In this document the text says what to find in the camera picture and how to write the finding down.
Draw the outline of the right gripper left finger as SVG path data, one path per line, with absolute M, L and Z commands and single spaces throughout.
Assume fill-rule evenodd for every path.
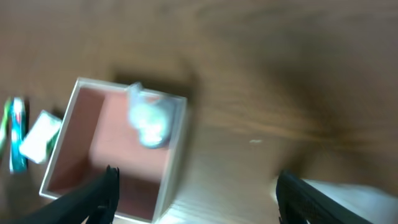
M 22 218 L 1 220 L 6 224 L 112 224 L 120 196 L 120 172 L 106 170 L 88 184 L 77 188 L 40 210 Z

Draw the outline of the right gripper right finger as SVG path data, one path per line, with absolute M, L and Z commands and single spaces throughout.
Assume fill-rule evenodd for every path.
M 275 193 L 280 224 L 370 224 L 287 170 L 279 174 Z

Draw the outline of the white lotion tube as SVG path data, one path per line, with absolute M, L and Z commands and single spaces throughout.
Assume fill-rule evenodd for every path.
M 334 184 L 304 179 L 306 183 L 371 223 L 397 224 L 397 197 L 366 185 Z

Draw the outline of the clear spray bottle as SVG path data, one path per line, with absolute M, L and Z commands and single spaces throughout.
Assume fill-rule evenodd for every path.
M 140 82 L 132 84 L 127 92 L 128 120 L 137 130 L 140 144 L 149 149 L 164 147 L 172 132 L 173 101 L 166 96 L 148 100 Z

